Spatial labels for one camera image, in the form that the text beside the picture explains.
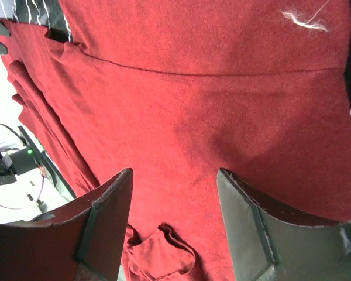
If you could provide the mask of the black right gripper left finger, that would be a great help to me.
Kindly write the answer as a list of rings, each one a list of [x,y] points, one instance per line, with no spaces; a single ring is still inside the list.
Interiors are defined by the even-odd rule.
[[[31,221],[0,224],[0,280],[116,280],[133,170]]]

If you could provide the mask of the dark red t-shirt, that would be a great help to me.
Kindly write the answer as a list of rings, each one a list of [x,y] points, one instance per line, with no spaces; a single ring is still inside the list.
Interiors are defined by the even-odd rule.
[[[134,172],[127,280],[233,280],[226,168],[351,220],[349,1],[61,1],[72,42],[6,20],[20,121],[78,196]]]

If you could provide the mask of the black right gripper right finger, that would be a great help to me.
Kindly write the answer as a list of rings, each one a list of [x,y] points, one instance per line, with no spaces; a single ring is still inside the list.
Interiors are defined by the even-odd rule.
[[[351,221],[292,208],[226,169],[217,188],[236,280],[351,280]]]

